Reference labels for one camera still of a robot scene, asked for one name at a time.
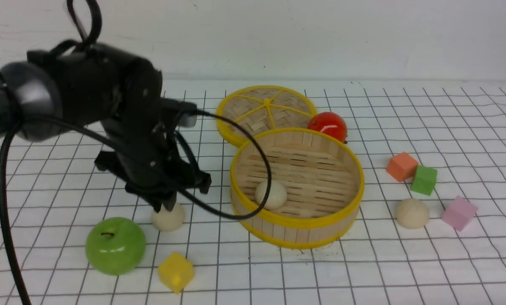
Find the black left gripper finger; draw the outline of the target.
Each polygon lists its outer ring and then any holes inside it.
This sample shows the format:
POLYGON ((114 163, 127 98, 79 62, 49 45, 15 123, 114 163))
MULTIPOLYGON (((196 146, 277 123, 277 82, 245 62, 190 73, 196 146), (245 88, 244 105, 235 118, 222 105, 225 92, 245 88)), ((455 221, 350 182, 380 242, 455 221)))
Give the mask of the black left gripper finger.
POLYGON ((154 195, 153 209, 156 213, 161 210, 171 212, 177 203, 177 193, 172 192, 158 192, 154 195))

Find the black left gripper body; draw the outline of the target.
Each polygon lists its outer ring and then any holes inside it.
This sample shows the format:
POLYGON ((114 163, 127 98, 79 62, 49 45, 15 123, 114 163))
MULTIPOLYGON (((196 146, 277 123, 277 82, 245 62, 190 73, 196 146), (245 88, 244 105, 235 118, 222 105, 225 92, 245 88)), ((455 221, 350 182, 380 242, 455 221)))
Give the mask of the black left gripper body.
POLYGON ((181 158, 175 128, 160 119, 161 71, 146 58, 102 43, 64 54, 75 45, 63 42, 50 51, 30 50, 27 59, 56 85, 62 120, 81 127, 100 122, 120 147, 101 151, 96 168, 123 180, 127 193, 152 207, 156 193, 175 191, 156 170, 184 189, 208 193, 211 175, 199 169, 193 154, 188 162, 181 158))

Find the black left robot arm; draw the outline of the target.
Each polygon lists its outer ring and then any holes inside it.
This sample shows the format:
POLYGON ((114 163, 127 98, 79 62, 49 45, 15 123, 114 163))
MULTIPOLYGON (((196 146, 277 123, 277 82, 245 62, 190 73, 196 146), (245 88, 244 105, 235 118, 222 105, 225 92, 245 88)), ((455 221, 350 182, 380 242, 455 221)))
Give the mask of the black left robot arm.
POLYGON ((184 189, 208 193, 211 175, 198 168, 192 153, 179 155, 176 127, 193 127, 196 105, 162 98, 163 77, 146 58, 95 44, 73 50, 66 41, 50 51, 32 50, 26 61, 1 68, 0 137, 19 119, 45 115, 86 127, 100 123, 119 152, 100 151, 95 166, 125 182, 156 212, 172 211, 177 191, 156 170, 184 189))

